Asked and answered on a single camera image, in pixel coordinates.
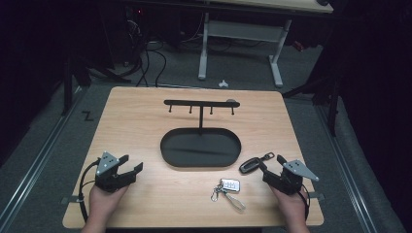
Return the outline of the black key rack with tray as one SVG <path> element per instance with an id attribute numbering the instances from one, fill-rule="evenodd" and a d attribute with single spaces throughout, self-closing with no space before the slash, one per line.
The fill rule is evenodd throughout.
<path id="1" fill-rule="evenodd" d="M 199 108 L 199 123 L 197 127 L 175 128 L 168 131 L 160 141 L 160 151 L 163 159 L 174 167 L 227 167 L 239 157 L 242 144 L 238 136 L 229 129 L 219 127 L 204 127 L 204 109 L 209 108 L 210 114 L 215 108 L 234 109 L 239 102 L 226 103 L 216 101 L 172 100 L 163 101 L 172 111 L 173 106 L 188 106 Z"/>

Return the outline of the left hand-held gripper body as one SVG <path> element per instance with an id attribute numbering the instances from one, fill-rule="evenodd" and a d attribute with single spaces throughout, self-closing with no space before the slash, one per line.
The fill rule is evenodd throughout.
<path id="1" fill-rule="evenodd" d="M 136 176 L 128 176 L 128 172 L 119 174 L 119 167 L 119 159 L 104 151 L 96 169 L 95 185 L 104 191 L 113 193 L 136 182 Z"/>

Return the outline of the person's right hand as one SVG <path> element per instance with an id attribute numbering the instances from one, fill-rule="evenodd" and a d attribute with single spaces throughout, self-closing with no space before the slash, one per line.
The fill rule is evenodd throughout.
<path id="1" fill-rule="evenodd" d="M 286 224 L 291 226 L 305 225 L 307 204 L 305 191 L 301 189 L 295 194 L 288 195 L 274 187 L 271 187 L 271 190 L 278 199 L 279 210 L 284 216 Z"/>

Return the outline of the black car key fob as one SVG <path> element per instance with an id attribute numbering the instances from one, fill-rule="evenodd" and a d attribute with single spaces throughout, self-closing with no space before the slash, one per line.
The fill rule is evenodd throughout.
<path id="1" fill-rule="evenodd" d="M 243 175 L 250 174 L 259 168 L 261 162 L 269 160 L 274 156 L 273 152 L 269 152 L 262 157 L 252 157 L 240 165 L 239 172 Z"/>

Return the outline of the white metal frame desk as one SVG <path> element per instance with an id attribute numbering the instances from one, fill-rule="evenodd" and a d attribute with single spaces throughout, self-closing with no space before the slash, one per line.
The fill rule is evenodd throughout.
<path id="1" fill-rule="evenodd" d="M 328 0 L 204 0 L 206 7 L 217 4 L 228 4 L 239 7 L 257 7 L 263 10 L 276 10 L 286 14 L 314 14 L 327 16 L 333 13 L 333 8 Z M 271 26 L 246 22 L 235 22 L 225 19 L 209 19 L 209 14 L 204 14 L 202 51 L 200 53 L 198 78 L 205 80 L 207 77 L 208 39 L 210 37 L 240 39 L 257 42 L 274 43 L 274 53 L 268 56 L 274 83 L 277 87 L 283 86 L 278 59 L 289 34 L 292 18 L 287 17 L 283 25 Z"/>

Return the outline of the person's left hand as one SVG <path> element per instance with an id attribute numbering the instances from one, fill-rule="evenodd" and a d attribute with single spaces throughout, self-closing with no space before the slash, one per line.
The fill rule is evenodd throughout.
<path id="1" fill-rule="evenodd" d="M 117 209 L 128 187 L 122 187 L 111 193 L 94 185 L 89 193 L 89 215 L 87 224 L 105 225 Z"/>

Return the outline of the grey floor rail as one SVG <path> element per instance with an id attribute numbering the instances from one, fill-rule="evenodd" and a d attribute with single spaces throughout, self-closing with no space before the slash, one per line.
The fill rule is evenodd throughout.
<path id="1" fill-rule="evenodd" d="M 0 233 L 6 233 L 48 163 L 53 147 L 87 87 L 76 87 L 73 103 L 63 110 L 63 90 L 34 118 L 12 156 L 0 168 Z"/>
<path id="2" fill-rule="evenodd" d="M 327 116 L 323 107 L 316 107 L 315 111 L 321 121 L 321 124 L 327 134 L 327 138 L 332 146 L 333 154 L 337 163 L 338 171 L 345 185 L 352 206 L 356 212 L 363 233 L 377 233 L 376 225 L 366 207 L 365 201 L 357 186 L 353 174 L 345 159 L 343 150 L 341 149 L 337 139 L 330 132 L 327 125 Z"/>

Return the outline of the black metal stand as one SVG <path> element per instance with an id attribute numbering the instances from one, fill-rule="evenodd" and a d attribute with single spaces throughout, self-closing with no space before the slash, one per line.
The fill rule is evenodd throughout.
<path id="1" fill-rule="evenodd" d="M 328 104 L 326 126 L 329 133 L 335 136 L 335 122 L 338 114 L 337 104 L 341 80 L 342 77 L 340 75 L 330 75 L 287 91 L 283 93 L 282 96 L 284 98 L 291 98 L 298 93 L 313 92 L 312 103 L 314 105 Z"/>
<path id="2" fill-rule="evenodd" d="M 64 102 L 62 114 L 67 116 L 69 111 L 74 106 L 73 104 L 73 79 L 76 79 L 80 86 L 89 87 L 91 85 L 91 79 L 88 75 L 88 68 L 92 68 L 97 72 L 103 74 L 107 78 L 118 83 L 129 83 L 129 80 L 123 78 L 121 75 L 117 75 L 101 65 L 85 58 L 84 56 L 77 55 L 73 52 L 66 54 L 66 60 L 64 62 Z"/>

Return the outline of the silver car key fob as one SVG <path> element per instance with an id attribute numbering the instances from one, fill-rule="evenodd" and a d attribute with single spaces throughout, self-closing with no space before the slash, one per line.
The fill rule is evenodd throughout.
<path id="1" fill-rule="evenodd" d="M 232 207 L 243 212 L 246 210 L 246 206 L 234 196 L 232 193 L 240 192 L 240 182 L 234 179 L 220 179 L 219 183 L 213 188 L 210 199 L 212 202 L 217 202 L 219 200 L 219 195 L 222 194 L 232 205 Z"/>

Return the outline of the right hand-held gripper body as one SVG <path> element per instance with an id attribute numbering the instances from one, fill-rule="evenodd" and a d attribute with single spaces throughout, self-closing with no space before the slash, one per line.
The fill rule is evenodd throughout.
<path id="1" fill-rule="evenodd" d="M 262 180 L 281 192 L 291 195 L 300 191 L 303 186 L 303 179 L 318 182 L 320 179 L 303 162 L 296 159 L 282 165 L 283 170 L 280 175 L 269 171 L 268 175 L 262 176 Z"/>

